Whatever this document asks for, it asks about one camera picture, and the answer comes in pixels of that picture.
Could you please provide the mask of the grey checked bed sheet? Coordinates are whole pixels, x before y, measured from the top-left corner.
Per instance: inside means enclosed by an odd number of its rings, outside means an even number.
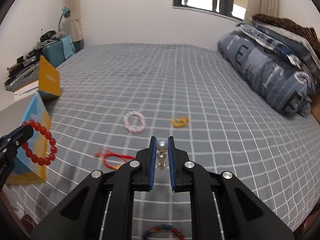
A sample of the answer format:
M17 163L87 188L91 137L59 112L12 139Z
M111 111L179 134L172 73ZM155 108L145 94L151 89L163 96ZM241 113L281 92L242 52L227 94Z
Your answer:
M151 136L208 171L234 172L295 229L319 198L319 125L277 113L217 52L184 45L86 49L60 68L62 95L48 105L57 161L47 182L10 192L39 221L103 163L100 150L134 155ZM174 128L173 118L188 117Z

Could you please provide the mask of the brown fuzzy blanket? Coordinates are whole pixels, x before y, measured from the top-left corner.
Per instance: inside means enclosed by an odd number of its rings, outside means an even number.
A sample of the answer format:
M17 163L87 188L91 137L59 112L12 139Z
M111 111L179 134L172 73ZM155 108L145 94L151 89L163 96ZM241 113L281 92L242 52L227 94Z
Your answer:
M316 31L313 28L303 27L296 24L288 18L277 18L274 16L268 16L265 14L255 14L252 16L253 20L263 22L269 25L274 25L276 27L283 28L294 34L297 34L305 38L311 45L313 51L319 57L319 41L316 34Z

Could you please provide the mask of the small yellow bead jewelry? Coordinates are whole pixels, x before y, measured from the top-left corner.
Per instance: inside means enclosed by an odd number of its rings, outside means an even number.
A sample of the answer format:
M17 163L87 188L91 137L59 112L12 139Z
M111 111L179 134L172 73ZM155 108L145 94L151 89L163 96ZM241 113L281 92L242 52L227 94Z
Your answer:
M184 128L188 126L189 118L188 117L180 117L180 118L173 118L171 120L171 124L174 128Z

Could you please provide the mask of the blue desk lamp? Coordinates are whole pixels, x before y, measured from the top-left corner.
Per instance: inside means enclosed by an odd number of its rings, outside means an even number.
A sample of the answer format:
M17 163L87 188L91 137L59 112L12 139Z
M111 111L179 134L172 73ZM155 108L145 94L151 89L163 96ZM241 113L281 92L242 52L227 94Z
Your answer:
M62 11L62 14L61 14L61 17L60 17L59 23L58 23L58 31L61 31L61 22L62 22L62 19L63 19L63 18L69 18L70 15L71 15L71 10L70 10L69 8L67 8L67 7L63 7L63 8L61 9L61 11Z

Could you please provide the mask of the beige left curtain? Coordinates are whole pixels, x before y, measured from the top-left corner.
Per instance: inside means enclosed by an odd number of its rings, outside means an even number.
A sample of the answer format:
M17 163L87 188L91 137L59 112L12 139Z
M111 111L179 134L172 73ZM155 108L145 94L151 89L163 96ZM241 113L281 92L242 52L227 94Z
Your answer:
M81 24L81 0L64 0L67 8L71 10L70 31L73 42L79 42L84 39Z

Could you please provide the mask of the white blue cardboard box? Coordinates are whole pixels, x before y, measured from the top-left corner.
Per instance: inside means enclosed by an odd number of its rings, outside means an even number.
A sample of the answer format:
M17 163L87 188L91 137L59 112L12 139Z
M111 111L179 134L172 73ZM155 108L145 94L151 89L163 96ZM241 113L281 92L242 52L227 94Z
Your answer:
M27 85L29 94L17 96L1 108L1 137L20 126L30 125L33 136L17 150L15 167L6 185L46 181L47 168L55 160L56 140L50 132L51 119L44 101L61 96L60 73L44 56L40 57L39 79Z

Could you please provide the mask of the pearl bead jewelry piece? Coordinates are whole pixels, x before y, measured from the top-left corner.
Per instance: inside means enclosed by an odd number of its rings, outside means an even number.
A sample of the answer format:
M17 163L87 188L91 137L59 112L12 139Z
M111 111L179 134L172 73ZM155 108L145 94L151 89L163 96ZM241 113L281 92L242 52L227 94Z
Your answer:
M168 143L165 140L160 140L157 142L156 145L156 150L157 150L157 165L158 168L161 170L165 169L167 166L166 159L167 159L167 151L168 151Z

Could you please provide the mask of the blue patterned rolled duvet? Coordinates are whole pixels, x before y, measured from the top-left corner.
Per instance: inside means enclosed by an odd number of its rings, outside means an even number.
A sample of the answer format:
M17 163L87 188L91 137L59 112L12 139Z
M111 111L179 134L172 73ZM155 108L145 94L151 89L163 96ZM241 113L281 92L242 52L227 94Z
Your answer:
M241 31L225 35L218 41L217 49L274 110L303 117L311 113L311 94L315 88L309 74Z

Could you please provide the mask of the teal suitcase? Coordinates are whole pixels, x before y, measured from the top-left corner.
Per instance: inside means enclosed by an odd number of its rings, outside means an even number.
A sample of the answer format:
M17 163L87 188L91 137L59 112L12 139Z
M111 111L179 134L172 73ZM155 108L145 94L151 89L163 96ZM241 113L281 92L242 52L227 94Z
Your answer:
M46 44L41 51L46 60L55 68L76 53L71 35Z

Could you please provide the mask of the grey hard suitcase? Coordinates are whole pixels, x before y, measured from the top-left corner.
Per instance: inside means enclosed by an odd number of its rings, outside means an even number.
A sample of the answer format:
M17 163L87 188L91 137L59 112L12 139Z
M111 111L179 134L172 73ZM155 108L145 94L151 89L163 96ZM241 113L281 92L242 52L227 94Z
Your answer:
M20 88L37 81L39 79L39 68L40 63L38 62L29 66L26 70L20 72L19 74L9 77L4 83L5 90L15 92Z

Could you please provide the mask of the black clutter on suitcases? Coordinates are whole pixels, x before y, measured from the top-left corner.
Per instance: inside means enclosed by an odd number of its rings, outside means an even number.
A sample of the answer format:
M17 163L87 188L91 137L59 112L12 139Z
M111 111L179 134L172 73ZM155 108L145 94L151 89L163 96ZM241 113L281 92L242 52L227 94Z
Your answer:
M8 71L8 77L12 77L15 74L18 73L19 70L25 68L28 63L25 63L25 61L30 60L32 57L38 57L41 53L41 50L44 46L56 42L62 38L64 38L66 35L61 32L61 31L55 31L55 30L50 30L46 32L45 34L42 34L40 37L40 41L37 42L37 44L33 47L31 51L28 53L20 56L17 60L16 63L11 65L10 67L7 68Z

